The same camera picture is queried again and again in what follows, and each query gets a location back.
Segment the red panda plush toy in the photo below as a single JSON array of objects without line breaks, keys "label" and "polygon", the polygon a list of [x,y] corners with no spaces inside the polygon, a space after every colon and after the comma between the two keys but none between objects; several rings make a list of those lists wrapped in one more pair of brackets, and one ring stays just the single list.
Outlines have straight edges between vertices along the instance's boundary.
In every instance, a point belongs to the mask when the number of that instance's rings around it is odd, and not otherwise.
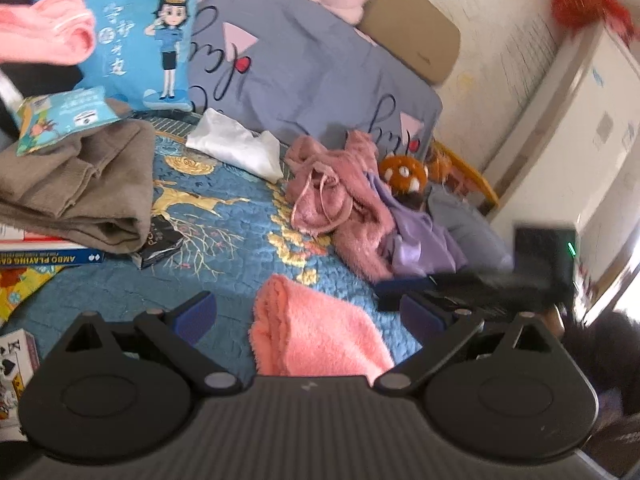
[{"label": "red panda plush toy", "polygon": [[388,154],[378,163],[378,174],[399,203],[413,210],[424,211],[428,170],[408,155]]}]

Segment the purple sweatshirt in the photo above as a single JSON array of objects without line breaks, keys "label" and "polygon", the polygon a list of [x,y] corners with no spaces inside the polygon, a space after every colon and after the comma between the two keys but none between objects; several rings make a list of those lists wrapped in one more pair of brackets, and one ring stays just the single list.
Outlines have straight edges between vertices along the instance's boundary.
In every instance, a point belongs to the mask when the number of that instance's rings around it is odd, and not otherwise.
[{"label": "purple sweatshirt", "polygon": [[388,208],[395,227],[381,245],[381,254],[396,278],[424,278],[440,272],[454,273],[468,265],[449,232],[424,211],[398,202],[382,179],[367,173],[371,188]]}]

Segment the orange plastic bag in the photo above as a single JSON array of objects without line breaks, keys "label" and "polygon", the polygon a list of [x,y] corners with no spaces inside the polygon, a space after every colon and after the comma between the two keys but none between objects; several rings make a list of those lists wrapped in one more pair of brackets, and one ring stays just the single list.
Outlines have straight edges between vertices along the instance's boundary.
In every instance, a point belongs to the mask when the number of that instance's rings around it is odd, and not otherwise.
[{"label": "orange plastic bag", "polygon": [[428,180],[443,184],[450,175],[452,162],[448,155],[440,151],[431,151],[426,159],[426,169]]}]

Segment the yellow wooden stick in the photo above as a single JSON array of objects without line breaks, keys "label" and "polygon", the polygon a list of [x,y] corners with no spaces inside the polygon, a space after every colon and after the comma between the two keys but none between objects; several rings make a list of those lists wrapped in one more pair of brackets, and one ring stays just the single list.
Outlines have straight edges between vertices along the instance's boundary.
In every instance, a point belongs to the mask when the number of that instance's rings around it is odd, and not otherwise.
[{"label": "yellow wooden stick", "polygon": [[448,155],[452,162],[450,175],[442,185],[462,198],[467,198],[469,194],[478,193],[483,196],[483,202],[488,204],[490,208],[499,205],[499,197],[494,188],[472,165],[437,140],[432,141],[431,149]]}]

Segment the red tassel decoration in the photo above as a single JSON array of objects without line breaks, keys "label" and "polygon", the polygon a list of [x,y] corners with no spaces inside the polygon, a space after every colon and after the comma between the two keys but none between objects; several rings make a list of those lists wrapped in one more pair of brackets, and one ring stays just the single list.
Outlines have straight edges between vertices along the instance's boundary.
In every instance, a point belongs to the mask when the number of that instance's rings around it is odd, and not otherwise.
[{"label": "red tassel decoration", "polygon": [[629,46],[639,39],[639,27],[620,0],[551,0],[552,18],[573,34],[603,22]]}]

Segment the light pink folded garment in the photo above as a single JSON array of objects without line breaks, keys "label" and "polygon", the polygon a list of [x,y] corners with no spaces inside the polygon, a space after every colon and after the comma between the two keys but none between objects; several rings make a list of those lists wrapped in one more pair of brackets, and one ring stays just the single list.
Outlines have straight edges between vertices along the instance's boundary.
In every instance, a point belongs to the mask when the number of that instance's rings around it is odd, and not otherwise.
[{"label": "light pink folded garment", "polygon": [[78,65],[96,47],[96,18],[85,0],[2,4],[2,63]]}]

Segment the blue playing cards book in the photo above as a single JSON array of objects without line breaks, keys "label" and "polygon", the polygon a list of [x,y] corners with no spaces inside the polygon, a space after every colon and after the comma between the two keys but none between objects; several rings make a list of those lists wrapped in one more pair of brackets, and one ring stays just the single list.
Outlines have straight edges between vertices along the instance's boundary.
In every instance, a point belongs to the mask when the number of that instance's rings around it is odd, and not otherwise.
[{"label": "blue playing cards book", "polygon": [[104,260],[104,252],[63,240],[27,232],[2,224],[0,233],[2,269],[82,266]]}]

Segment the white folded shirt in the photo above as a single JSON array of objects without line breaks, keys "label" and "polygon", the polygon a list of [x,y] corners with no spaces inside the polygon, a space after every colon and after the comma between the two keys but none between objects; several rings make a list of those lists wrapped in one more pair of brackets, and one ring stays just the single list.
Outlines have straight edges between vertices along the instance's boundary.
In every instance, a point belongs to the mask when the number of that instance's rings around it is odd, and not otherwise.
[{"label": "white folded shirt", "polygon": [[213,108],[188,134],[186,147],[272,184],[283,178],[280,141],[268,130],[253,132]]}]

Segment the brown folded knit garment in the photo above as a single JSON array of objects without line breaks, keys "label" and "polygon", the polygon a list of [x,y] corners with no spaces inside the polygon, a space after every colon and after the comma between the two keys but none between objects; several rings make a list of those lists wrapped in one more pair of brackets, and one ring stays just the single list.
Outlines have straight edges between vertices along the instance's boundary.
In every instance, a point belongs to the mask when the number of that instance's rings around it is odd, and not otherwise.
[{"label": "brown folded knit garment", "polygon": [[130,254],[151,227],[155,129],[120,117],[28,155],[12,143],[1,151],[1,222],[86,247]]}]

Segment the grey-blue printed bed sheet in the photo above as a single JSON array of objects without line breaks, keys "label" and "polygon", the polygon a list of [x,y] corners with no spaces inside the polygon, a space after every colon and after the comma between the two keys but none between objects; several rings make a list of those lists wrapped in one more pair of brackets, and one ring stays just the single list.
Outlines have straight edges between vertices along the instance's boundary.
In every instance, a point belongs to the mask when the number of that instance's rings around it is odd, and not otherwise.
[{"label": "grey-blue printed bed sheet", "polygon": [[204,0],[189,96],[282,143],[340,148],[369,133],[382,156],[424,157],[442,112],[434,89],[358,29],[308,0]]}]

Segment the pink fuzzy zip jacket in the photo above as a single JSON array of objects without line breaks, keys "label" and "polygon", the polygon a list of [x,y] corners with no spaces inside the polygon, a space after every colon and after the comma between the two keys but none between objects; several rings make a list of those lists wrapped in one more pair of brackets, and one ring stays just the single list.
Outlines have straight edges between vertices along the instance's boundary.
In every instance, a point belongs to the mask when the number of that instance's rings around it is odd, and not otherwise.
[{"label": "pink fuzzy zip jacket", "polygon": [[341,150],[300,136],[284,161],[292,172],[285,190],[291,226],[313,237],[331,235],[337,255],[360,278],[371,283],[392,278],[381,246],[395,220],[369,181],[378,172],[378,148],[370,136],[349,131]]}]

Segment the coral pink fleece towel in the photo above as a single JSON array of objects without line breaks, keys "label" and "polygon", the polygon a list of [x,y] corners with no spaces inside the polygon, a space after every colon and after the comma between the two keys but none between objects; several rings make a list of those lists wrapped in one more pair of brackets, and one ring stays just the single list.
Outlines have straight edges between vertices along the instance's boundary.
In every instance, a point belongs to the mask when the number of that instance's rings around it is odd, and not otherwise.
[{"label": "coral pink fleece towel", "polygon": [[374,382],[394,366],[363,308],[280,274],[258,290],[248,339],[262,376],[363,376]]}]

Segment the playing card box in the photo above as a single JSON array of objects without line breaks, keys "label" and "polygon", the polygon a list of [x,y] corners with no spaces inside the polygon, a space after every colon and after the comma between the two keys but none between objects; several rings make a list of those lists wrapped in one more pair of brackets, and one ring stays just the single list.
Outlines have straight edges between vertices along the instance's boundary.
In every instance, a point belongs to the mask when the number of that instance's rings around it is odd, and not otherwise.
[{"label": "playing card box", "polygon": [[25,441],[18,419],[18,402],[39,367],[34,336],[14,330],[1,337],[0,358],[0,439]]}]

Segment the grey blanket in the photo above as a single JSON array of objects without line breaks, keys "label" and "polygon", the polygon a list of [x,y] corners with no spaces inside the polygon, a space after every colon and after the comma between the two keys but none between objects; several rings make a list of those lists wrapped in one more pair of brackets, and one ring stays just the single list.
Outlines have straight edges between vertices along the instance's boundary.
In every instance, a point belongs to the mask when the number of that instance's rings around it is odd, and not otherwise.
[{"label": "grey blanket", "polygon": [[433,220],[445,228],[458,244],[471,269],[513,269],[513,256],[508,245],[471,204],[443,185],[432,183],[426,192],[426,206]]}]

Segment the blue floral quilt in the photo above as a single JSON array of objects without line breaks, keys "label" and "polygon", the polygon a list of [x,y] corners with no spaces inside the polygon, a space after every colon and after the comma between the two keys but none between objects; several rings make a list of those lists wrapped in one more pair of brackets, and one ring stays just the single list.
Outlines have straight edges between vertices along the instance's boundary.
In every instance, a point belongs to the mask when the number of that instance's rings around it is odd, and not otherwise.
[{"label": "blue floral quilt", "polygon": [[140,270],[128,256],[66,268],[17,303],[2,333],[26,330],[40,356],[85,310],[107,321],[129,321],[146,308],[171,310],[202,290],[217,301],[216,322],[198,350],[248,382],[255,361],[248,330],[256,292],[281,274],[319,292],[356,304],[370,315],[394,361],[420,346],[396,313],[378,310],[370,285],[334,252],[329,237],[294,231],[280,184],[186,148],[195,118],[152,119],[156,129],[154,206],[183,236],[183,244]]}]

